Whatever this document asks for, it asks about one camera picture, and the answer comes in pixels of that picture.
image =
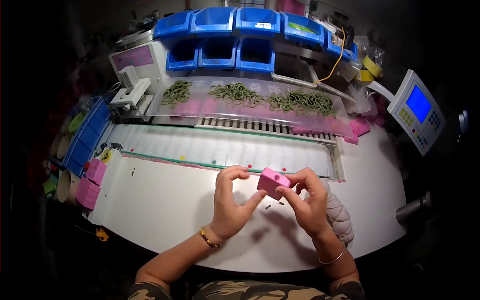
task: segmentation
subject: yellow wire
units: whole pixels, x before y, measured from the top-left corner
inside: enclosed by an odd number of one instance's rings
[[[353,41],[353,42],[355,43],[355,45],[357,45],[357,48],[359,49],[359,55],[358,56],[360,56],[361,55],[360,45],[356,41]]]
[[[343,27],[342,27],[342,32],[343,32],[342,51],[340,51],[340,57],[339,57],[338,60],[336,61],[335,65],[333,66],[332,71],[330,72],[330,75],[328,75],[328,76],[325,77],[324,79],[320,79],[320,80],[315,81],[313,84],[317,84],[317,83],[319,83],[320,81],[323,81],[323,80],[326,80],[326,79],[330,78],[330,76],[332,76],[332,74],[333,74],[333,71],[335,70],[336,65],[338,65],[338,62],[342,59],[342,55],[343,55],[343,45],[345,44],[345,31],[343,30]]]

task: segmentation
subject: person's left hand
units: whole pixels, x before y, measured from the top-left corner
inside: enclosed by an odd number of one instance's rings
[[[207,225],[207,237],[211,242],[219,244],[236,235],[247,223],[260,201],[267,195],[265,190],[259,190],[244,204],[233,201],[233,180],[247,179],[247,168],[231,166],[220,171],[216,177],[214,195],[213,220]]]

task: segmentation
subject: metal cylinder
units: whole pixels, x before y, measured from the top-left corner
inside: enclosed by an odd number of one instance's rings
[[[396,221],[403,223],[416,211],[423,207],[430,208],[432,206],[432,194],[428,191],[425,196],[415,199],[396,210]]]

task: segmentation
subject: blue storage bin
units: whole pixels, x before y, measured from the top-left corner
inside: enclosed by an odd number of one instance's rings
[[[154,38],[171,38],[190,34],[192,16],[199,10],[185,11],[172,14],[156,22]]]
[[[229,36],[235,24],[236,7],[209,7],[193,15],[191,34]]]
[[[63,160],[60,162],[53,157],[50,158],[57,165],[69,169],[78,177],[82,175],[84,164],[90,160],[92,153],[95,151],[100,137],[108,126],[111,115],[102,96],[96,96],[92,99],[95,101],[95,105],[88,112],[72,138]]]
[[[207,39],[198,50],[198,67],[233,69],[239,41],[235,36]]]
[[[283,33],[285,34],[285,39],[293,40],[299,43],[306,43],[312,46],[316,46],[317,44],[320,44],[320,46],[324,45],[325,32],[323,26],[316,23],[314,20],[296,14],[288,12],[280,12],[280,14],[282,15],[282,25],[284,28]],[[304,26],[313,33],[292,28],[288,25],[290,22]]]
[[[193,70],[198,66],[198,50],[203,39],[184,39],[167,54],[167,70]]]
[[[326,47],[326,53],[328,55],[335,56],[338,59],[338,56],[340,56],[340,52],[342,51],[342,47],[334,45],[332,43],[332,33],[328,30],[326,30],[326,41],[325,45]],[[358,47],[355,43],[352,43],[352,47],[350,48],[352,51],[352,55],[350,55],[345,49],[343,50],[343,55],[342,55],[342,60],[349,62],[350,60],[357,61],[357,55],[358,55]]]
[[[282,17],[273,10],[242,7],[237,10],[235,18],[235,28],[241,34],[274,36],[281,32]]]
[[[275,68],[275,51],[266,39],[243,37],[237,48],[235,69],[272,73]]]

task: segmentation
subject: white machine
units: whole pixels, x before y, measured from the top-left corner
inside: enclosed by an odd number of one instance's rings
[[[150,117],[145,113],[155,96],[150,78],[139,79],[133,66],[125,67],[118,74],[125,88],[121,88],[113,97],[110,110],[122,119],[141,118],[149,121]]]
[[[138,78],[149,78],[153,91],[156,93],[165,78],[169,78],[169,71],[166,70],[166,58],[168,48],[174,45],[177,40],[159,39],[153,40],[154,30],[141,32],[126,36],[115,45],[122,51],[114,52],[108,56],[113,70],[118,75],[120,70],[127,66],[133,66]],[[186,72],[176,72],[175,76],[184,76]]]
[[[445,126],[445,118],[427,87],[413,70],[408,70],[397,93],[373,81],[368,85],[385,96],[388,112],[400,123],[424,156]]]

